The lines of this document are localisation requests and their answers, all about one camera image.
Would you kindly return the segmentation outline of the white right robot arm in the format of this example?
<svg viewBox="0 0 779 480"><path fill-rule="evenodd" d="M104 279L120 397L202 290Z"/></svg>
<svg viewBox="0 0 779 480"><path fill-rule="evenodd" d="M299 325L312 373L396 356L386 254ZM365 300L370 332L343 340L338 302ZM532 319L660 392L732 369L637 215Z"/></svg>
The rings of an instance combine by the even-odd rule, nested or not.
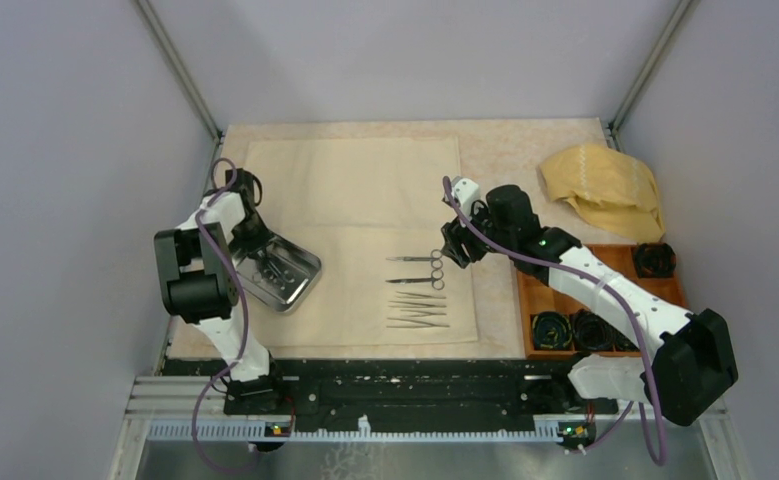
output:
<svg viewBox="0 0 779 480"><path fill-rule="evenodd" d="M442 252L461 268L488 254L572 298L625 336L638 357L588 354L551 385L554 404L577 412L591 399L644 403L662 418L689 426L738 380L726 320L693 313L653 294L600 260L579 239L545 227L529 196L508 184L480 193L465 177L443 177L443 202L455 213L443 225Z"/></svg>

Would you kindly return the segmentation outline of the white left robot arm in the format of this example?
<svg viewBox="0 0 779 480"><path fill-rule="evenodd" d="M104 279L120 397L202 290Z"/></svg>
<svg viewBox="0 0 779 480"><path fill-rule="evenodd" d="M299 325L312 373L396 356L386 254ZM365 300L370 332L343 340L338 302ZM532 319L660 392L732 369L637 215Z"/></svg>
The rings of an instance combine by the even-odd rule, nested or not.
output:
<svg viewBox="0 0 779 480"><path fill-rule="evenodd" d="M207 337L226 363L225 374L251 382L248 401L268 414L282 407L286 388L268 376L271 356L250 331L237 272L240 262L260 257L272 240L257 211L261 193L256 176L231 169L223 186L207 192L187 220L157 232L153 245L166 311Z"/></svg>

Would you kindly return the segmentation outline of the steel forceps clamp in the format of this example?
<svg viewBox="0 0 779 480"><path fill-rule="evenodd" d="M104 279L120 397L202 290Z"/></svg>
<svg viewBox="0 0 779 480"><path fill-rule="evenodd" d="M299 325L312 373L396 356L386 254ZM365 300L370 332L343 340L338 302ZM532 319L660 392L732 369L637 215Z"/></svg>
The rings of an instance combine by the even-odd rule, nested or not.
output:
<svg viewBox="0 0 779 480"><path fill-rule="evenodd" d="M270 283L276 288L285 289L295 283L295 276L288 265L274 256L261 256L255 260L255 272L251 275L254 284Z"/></svg>

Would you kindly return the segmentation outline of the cream cloth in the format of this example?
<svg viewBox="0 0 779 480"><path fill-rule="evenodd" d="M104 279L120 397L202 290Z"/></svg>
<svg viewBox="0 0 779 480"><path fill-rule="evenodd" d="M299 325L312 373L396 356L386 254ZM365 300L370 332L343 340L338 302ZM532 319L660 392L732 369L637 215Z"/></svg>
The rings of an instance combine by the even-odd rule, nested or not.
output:
<svg viewBox="0 0 779 480"><path fill-rule="evenodd" d="M442 246L441 227L454 216L442 201L442 179L460 171L455 139L255 141L242 164L263 184L259 211L267 226L322 262L318 282L292 313L278 314L250 301L250 326L260 343L269 348L354 347L477 340L469 271L446 261L441 291L386 283L431 272L428 263L387 257L427 255ZM403 299L396 291L447 298ZM393 308L389 301L447 308ZM447 315L412 317L401 309ZM392 329L387 328L388 317L450 327Z"/></svg>

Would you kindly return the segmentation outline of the steel surgical scissors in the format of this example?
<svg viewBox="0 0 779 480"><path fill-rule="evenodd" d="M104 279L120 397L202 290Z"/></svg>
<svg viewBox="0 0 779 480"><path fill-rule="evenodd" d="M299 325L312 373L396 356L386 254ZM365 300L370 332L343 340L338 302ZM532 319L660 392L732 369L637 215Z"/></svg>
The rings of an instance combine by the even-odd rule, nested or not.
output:
<svg viewBox="0 0 779 480"><path fill-rule="evenodd" d="M445 288L444 273L441 270L433 270L428 276L387 279L386 283L395 285L429 285L436 291L441 291Z"/></svg>
<svg viewBox="0 0 779 480"><path fill-rule="evenodd" d="M401 255L387 257L388 261L395 262L425 262L433 270L440 270L443 267L443 253L439 249L431 250L427 255Z"/></svg>

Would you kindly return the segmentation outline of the steel tweezers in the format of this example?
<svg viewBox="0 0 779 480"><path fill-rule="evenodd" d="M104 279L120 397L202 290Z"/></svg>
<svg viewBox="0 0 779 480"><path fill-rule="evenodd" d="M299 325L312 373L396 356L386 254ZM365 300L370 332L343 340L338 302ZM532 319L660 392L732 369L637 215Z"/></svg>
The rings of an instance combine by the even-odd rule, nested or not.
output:
<svg viewBox="0 0 779 480"><path fill-rule="evenodd" d="M447 308L445 304L413 301L389 301L389 306L393 308L420 308L420 309L442 309Z"/></svg>
<svg viewBox="0 0 779 480"><path fill-rule="evenodd" d="M415 300L445 300L447 297L444 295L425 294L417 292L404 292L396 291L398 298L403 299L415 299Z"/></svg>
<svg viewBox="0 0 779 480"><path fill-rule="evenodd" d="M421 317L421 318L447 315L447 313L445 312L431 311L431 310L417 310L417 309L401 309L400 312L408 316Z"/></svg>
<svg viewBox="0 0 779 480"><path fill-rule="evenodd" d="M434 322L414 318L388 317L387 328L392 329L427 329L427 328L449 328L450 325L444 322Z"/></svg>

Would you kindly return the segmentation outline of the steel instrument tray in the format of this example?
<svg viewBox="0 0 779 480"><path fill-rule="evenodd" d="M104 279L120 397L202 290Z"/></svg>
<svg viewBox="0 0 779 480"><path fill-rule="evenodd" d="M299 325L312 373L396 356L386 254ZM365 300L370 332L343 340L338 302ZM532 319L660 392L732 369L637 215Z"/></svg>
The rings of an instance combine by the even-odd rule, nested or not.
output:
<svg viewBox="0 0 779 480"><path fill-rule="evenodd" d="M276 233L262 242L234 238L228 246L242 288L278 314L292 313L322 273L317 255Z"/></svg>

